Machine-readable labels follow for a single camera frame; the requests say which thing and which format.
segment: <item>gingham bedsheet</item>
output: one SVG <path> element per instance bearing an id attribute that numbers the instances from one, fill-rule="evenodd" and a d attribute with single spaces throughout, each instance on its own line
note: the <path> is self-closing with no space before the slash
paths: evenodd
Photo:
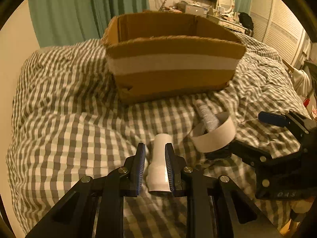
<path id="1" fill-rule="evenodd" d="M 100 40 L 34 52 L 18 81 L 6 157 L 13 208 L 24 232 L 83 175 L 107 175 L 135 153 L 139 142 L 146 144 L 146 176 L 158 133 L 173 136 L 176 154 L 188 165 L 208 176 L 228 175 L 277 228 L 286 224 L 290 204 L 255 199 L 256 175 L 250 166 L 235 155 L 209 161 L 188 137 L 200 122 L 193 102 L 202 99 L 214 113 L 229 111 L 237 139 L 273 157 L 299 148 L 289 131 L 257 119 L 262 110 L 294 110 L 308 117 L 280 56 L 251 37 L 237 35 L 247 51 L 227 88 L 129 107 L 118 101 Z M 185 229 L 185 198 L 150 195 L 145 181 L 138 198 L 125 198 L 125 237 L 185 237 Z"/>

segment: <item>desk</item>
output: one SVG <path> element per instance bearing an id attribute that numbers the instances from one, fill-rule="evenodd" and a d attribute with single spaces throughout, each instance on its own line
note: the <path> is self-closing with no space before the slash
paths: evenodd
<path id="1" fill-rule="evenodd" d="M 243 34 L 246 34 L 246 35 L 250 36 L 250 32 L 251 31 L 249 29 L 239 25 L 239 24 L 236 24 L 236 23 L 233 23 L 233 22 L 230 22 L 230 21 L 227 21 L 227 20 L 212 16 L 210 14 L 207 14 L 207 19 L 212 21 L 212 22 L 214 22 L 214 23 L 216 23 L 216 24 L 218 24 L 218 25 L 226 27 L 226 28 L 228 28 L 230 30 L 241 32 Z"/>

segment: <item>black bag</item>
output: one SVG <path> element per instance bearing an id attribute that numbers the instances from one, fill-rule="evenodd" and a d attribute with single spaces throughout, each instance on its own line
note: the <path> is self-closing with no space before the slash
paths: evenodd
<path id="1" fill-rule="evenodd" d="M 253 21 L 252 18 L 245 12 L 241 12 L 239 15 L 240 23 L 245 28 L 253 30 Z"/>

